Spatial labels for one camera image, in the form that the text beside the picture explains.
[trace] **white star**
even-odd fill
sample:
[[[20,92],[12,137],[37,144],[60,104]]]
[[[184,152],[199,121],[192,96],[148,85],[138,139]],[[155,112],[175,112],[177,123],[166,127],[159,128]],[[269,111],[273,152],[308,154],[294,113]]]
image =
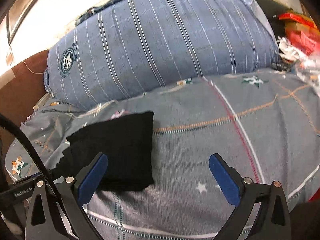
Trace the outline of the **white star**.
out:
[[[198,182],[198,187],[196,187],[197,190],[199,190],[200,194],[203,191],[207,191],[207,189],[205,188],[205,184],[201,184],[200,182]]]
[[[215,187],[218,188],[218,189],[220,189],[220,192],[222,192],[222,190],[221,190],[221,188],[220,188],[219,185],[216,185]]]

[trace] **white string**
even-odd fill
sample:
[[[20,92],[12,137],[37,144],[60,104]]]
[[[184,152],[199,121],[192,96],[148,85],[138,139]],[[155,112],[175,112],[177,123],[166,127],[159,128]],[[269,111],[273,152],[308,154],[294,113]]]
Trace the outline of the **white string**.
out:
[[[33,72],[23,60],[22,60],[22,62],[26,65],[27,69],[28,69],[31,73],[33,73],[33,74],[44,74],[44,72],[42,72],[42,73]]]

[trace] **silver bolt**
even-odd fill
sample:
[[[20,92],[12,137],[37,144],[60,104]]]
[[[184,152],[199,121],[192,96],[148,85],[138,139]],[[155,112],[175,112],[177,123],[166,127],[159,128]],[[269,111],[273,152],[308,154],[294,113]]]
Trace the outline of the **silver bolt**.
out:
[[[71,183],[74,181],[74,177],[70,176],[66,178],[66,183]]]
[[[281,187],[281,183],[279,182],[279,181],[275,181],[274,183],[273,183],[276,187]]]
[[[252,183],[252,179],[250,179],[249,177],[245,177],[243,180],[244,180],[244,183],[246,183],[246,184]]]
[[[37,187],[42,187],[44,184],[43,180],[37,182]]]

